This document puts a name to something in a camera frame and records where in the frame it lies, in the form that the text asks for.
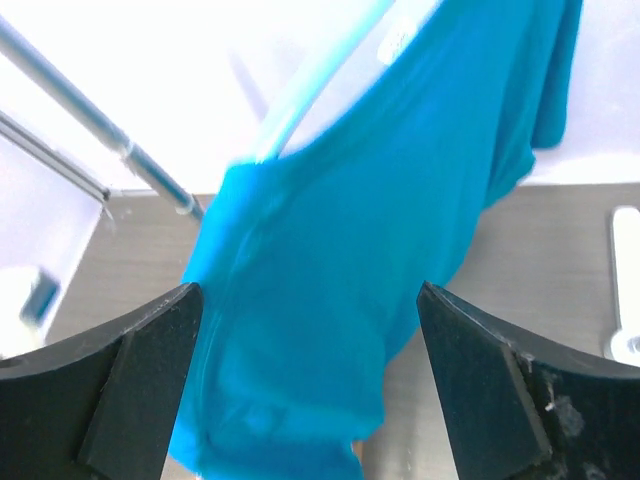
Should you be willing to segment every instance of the gray floor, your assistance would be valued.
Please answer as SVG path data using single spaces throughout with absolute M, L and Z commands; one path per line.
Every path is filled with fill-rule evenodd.
M 487 212 L 450 288 L 579 350 L 613 331 L 607 219 L 640 205 L 640 185 L 522 187 Z M 157 197 L 115 198 L 63 302 L 52 339 L 125 313 L 175 286 L 197 228 Z M 366 478 L 457 478 L 423 341 L 389 367 L 387 421 L 364 452 Z M 190 478 L 167 462 L 164 480 Z

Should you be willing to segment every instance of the cloth fold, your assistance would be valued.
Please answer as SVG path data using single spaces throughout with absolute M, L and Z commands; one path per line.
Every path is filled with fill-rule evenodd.
M 170 454 L 212 479 L 355 480 L 386 364 L 482 211 L 560 141 L 581 0 L 444 0 L 302 150 L 231 167 L 185 282 L 205 311 Z

